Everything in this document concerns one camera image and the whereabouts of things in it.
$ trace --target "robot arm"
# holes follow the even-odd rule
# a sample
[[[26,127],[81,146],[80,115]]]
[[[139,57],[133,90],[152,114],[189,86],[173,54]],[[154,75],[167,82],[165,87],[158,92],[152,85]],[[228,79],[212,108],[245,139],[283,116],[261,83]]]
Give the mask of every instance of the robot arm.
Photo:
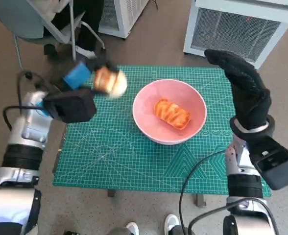
[[[225,153],[227,205],[244,198],[263,199],[261,177],[272,190],[288,185],[288,150],[272,134],[275,121],[268,115],[270,91],[252,65],[227,51],[206,50],[211,64],[225,71],[232,87],[236,116],[230,120],[233,140]],[[229,209],[224,235],[279,234],[261,203],[244,200]]]
[[[101,67],[117,72],[105,57],[72,64],[70,70],[51,79],[57,90],[36,91],[24,98],[23,106],[40,106],[44,110],[22,110],[12,127],[0,167],[0,235],[24,235],[36,225],[41,192],[35,186],[51,121],[71,123],[93,117],[97,92],[82,84]]]

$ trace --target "pastry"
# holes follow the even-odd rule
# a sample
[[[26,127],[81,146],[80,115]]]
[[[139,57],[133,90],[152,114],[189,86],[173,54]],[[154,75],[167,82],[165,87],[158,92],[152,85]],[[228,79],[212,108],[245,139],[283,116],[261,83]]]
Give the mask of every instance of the pastry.
[[[183,130],[191,119],[189,112],[164,98],[157,102],[154,112],[161,120],[179,130]]]
[[[110,97],[122,96],[127,88],[127,80],[124,72],[112,72],[102,67],[95,72],[94,88],[106,92]]]

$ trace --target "grid lines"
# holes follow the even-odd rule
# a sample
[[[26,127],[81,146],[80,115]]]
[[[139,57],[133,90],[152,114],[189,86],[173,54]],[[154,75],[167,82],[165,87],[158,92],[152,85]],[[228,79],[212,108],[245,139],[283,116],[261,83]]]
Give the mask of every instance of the grid lines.
[[[128,90],[119,99],[95,98],[97,114],[90,122],[67,125],[55,186],[180,192],[193,166],[232,140],[234,115],[231,88],[223,70],[193,67],[120,66]],[[178,79],[195,87],[207,105],[203,129],[179,145],[152,142],[132,117],[136,94],[158,79]],[[93,78],[86,85],[92,85]],[[263,182],[264,195],[270,189]],[[212,157],[192,176],[186,192],[227,194],[223,154]]]

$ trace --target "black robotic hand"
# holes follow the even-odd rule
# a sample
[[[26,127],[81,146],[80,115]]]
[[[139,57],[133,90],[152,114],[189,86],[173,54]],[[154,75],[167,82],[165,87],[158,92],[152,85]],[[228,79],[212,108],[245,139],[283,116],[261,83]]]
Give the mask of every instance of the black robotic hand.
[[[209,63],[221,67],[231,82],[236,117],[247,130],[266,123],[271,105],[270,91],[265,87],[256,69],[234,53],[205,50]]]

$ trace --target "black pants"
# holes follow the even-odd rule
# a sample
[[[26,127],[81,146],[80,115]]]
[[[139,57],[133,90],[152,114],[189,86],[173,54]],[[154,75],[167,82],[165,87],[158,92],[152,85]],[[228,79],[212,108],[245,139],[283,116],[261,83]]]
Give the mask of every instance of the black pants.
[[[109,232],[107,235],[133,235],[127,228],[115,228]],[[170,231],[169,235],[183,235],[181,225],[174,226]]]
[[[76,18],[78,15],[85,12],[82,21],[86,22],[95,33],[98,33],[103,8],[104,0],[74,0],[73,15],[74,18]],[[65,26],[70,24],[69,5],[67,5],[60,13],[57,13],[51,22],[58,29],[63,29]],[[50,35],[50,32],[44,28],[44,36],[48,35]],[[96,38],[85,26],[82,26],[76,44],[85,50],[94,51]]]

